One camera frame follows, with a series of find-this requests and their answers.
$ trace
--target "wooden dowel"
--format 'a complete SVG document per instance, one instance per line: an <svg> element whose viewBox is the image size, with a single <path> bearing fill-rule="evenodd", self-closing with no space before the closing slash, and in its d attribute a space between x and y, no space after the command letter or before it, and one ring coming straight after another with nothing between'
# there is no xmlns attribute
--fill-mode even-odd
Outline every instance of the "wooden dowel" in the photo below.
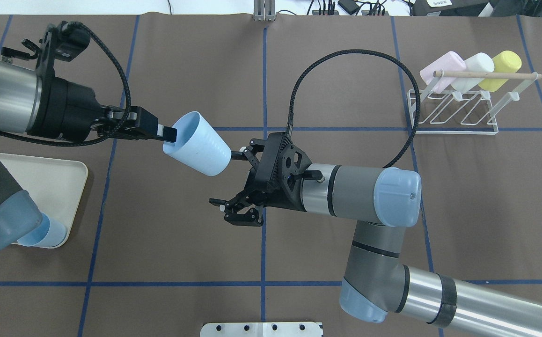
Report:
<svg viewBox="0 0 542 337"><path fill-rule="evenodd" d="M509 80L532 80L537 75L541 79L542 75L538 73L520 74L520 73L473 73L470 71L444 71L443 77L464 77L467 79L509 79ZM434 77L441 77L442 71L433 71Z"/></svg>

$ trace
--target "power adapter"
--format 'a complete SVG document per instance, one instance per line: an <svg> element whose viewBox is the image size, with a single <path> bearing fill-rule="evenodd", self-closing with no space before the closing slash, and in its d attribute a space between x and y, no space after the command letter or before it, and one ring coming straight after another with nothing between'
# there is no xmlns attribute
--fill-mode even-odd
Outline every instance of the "power adapter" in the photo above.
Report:
<svg viewBox="0 0 542 337"><path fill-rule="evenodd" d="M349 15L356 13L360 9L360 6L354 0L339 0L337 4Z"/></svg>

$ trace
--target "yellow cup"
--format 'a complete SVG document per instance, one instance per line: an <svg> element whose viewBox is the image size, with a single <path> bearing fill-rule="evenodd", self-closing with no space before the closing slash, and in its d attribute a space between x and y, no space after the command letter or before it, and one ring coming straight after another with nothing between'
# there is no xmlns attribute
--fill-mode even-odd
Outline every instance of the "yellow cup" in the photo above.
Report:
<svg viewBox="0 0 542 337"><path fill-rule="evenodd" d="M521 58L514 51L503 51L502 53L492 58L494 61L494 73L516 73L523 62ZM479 87L483 90L494 92L504 83L507 79L485 79L479 82Z"/></svg>

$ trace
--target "light blue plastic cap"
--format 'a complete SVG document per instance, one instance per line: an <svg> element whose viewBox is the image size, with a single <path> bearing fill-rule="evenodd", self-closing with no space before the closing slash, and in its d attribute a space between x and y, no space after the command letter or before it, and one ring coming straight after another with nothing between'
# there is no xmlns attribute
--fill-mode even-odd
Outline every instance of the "light blue plastic cap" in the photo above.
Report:
<svg viewBox="0 0 542 337"><path fill-rule="evenodd" d="M414 226L421 207L421 176L395 167L385 169L375 183L373 202L382 224Z"/></svg>
<svg viewBox="0 0 542 337"><path fill-rule="evenodd" d="M25 190L0 205L0 250L40 225L42 214Z"/></svg>
<svg viewBox="0 0 542 337"><path fill-rule="evenodd" d="M367 300L345 278L342 280L340 306L350 316L365 322L381 323L387 316L387 311Z"/></svg>

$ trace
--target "dish rack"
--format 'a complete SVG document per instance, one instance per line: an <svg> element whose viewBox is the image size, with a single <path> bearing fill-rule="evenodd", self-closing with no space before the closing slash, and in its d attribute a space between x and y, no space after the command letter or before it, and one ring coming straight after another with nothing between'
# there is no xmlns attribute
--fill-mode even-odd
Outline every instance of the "dish rack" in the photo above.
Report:
<svg viewBox="0 0 542 337"><path fill-rule="evenodd" d="M524 89L542 78L538 73L474 73L443 70L434 71L433 76L429 85L419 90L421 114L418 134L497 134L496 115L508 103L517 102ZM436 94L433 88L442 77L509 79L520 80L521 83L492 105L491 94L487 90L472 90L464 94L456 90L443 90L441 94ZM414 121L414 111L417 108L414 90L408 90L407 97L410 120Z"/></svg>

